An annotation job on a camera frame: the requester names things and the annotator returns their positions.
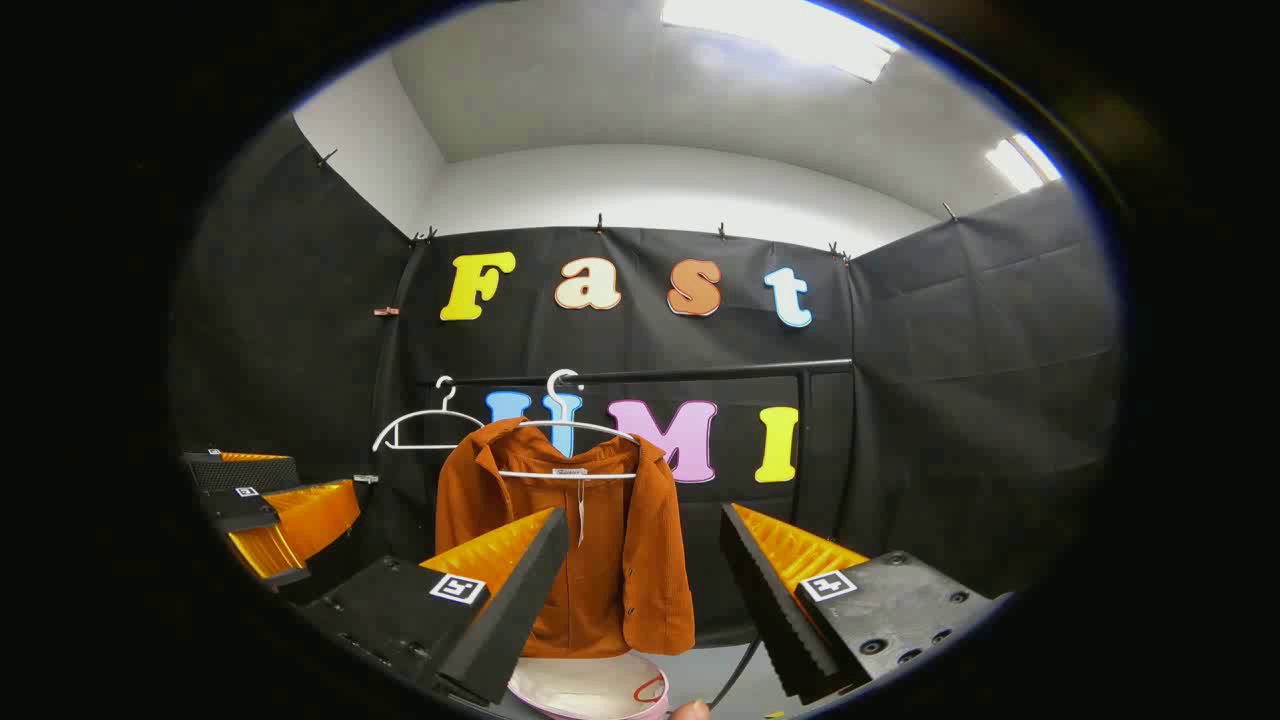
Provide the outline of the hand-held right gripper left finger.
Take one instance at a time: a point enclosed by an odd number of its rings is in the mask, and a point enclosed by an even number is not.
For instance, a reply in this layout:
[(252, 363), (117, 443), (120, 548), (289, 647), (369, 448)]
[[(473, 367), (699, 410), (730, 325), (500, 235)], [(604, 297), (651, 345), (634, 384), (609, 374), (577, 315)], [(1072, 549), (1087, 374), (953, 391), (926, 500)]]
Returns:
[(300, 610), (365, 665), (420, 694), (502, 700), (570, 550), (563, 509), (545, 509), (434, 559), (392, 556)]

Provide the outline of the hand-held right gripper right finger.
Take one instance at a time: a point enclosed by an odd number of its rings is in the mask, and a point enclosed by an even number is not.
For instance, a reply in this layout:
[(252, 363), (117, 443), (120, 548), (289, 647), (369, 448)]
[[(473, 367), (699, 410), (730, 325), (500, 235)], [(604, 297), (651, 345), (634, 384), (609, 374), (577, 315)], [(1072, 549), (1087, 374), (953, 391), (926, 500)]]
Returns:
[(786, 694), (809, 705), (878, 680), (968, 633), (989, 598), (911, 553), (856, 553), (724, 503), (719, 546)]

